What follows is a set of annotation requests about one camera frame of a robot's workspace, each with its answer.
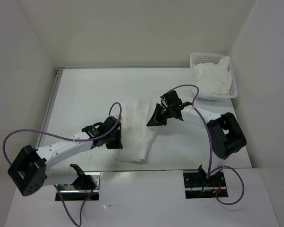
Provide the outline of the white skirt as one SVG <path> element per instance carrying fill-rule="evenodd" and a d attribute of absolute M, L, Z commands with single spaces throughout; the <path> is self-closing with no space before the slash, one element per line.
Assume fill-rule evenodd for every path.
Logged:
<path fill-rule="evenodd" d="M 147 127 L 154 112 L 155 103 L 135 99 L 126 100 L 121 105 L 123 148 L 116 152 L 115 157 L 120 162 L 145 163 L 158 131 L 156 127 Z"/>

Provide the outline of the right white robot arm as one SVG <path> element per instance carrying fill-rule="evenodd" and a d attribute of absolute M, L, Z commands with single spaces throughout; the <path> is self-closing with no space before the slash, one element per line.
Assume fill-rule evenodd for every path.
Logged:
<path fill-rule="evenodd" d="M 223 169 L 223 161 L 233 153 L 239 152 L 247 144 L 246 137 L 232 113 L 213 113 L 196 107 L 191 102 L 182 102 L 175 90 L 163 94 L 156 104 L 148 127 L 167 125 L 168 119 L 204 127 L 208 136 L 209 158 L 198 168 L 198 181 L 208 186 L 214 181 L 214 175 Z"/>

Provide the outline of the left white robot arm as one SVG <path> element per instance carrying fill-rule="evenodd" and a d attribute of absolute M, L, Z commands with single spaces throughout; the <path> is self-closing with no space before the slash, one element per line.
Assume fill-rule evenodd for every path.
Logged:
<path fill-rule="evenodd" d="M 96 147 L 122 149 L 121 121 L 113 116 L 82 128 L 71 138 L 45 147 L 24 146 L 11 163 L 8 174 L 22 196 L 36 193 L 54 176 L 50 169 L 56 164 Z"/>

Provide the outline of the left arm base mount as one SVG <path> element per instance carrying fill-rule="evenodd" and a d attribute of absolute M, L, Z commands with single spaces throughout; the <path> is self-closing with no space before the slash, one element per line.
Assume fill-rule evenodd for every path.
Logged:
<path fill-rule="evenodd" d="M 85 172 L 85 175 L 89 175 L 90 180 L 84 182 L 80 187 L 71 184 L 58 184 L 57 187 L 62 194 L 62 198 L 65 201 L 84 201 L 88 196 L 89 201 L 99 200 L 99 188 L 100 188 L 100 172 Z"/>

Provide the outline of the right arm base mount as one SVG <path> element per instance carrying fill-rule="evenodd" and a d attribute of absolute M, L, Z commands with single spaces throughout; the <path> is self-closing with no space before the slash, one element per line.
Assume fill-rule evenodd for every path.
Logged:
<path fill-rule="evenodd" d="M 203 199 L 228 197 L 226 181 L 223 172 L 219 171 L 210 180 L 202 181 L 198 171 L 183 172 L 186 199 Z"/>

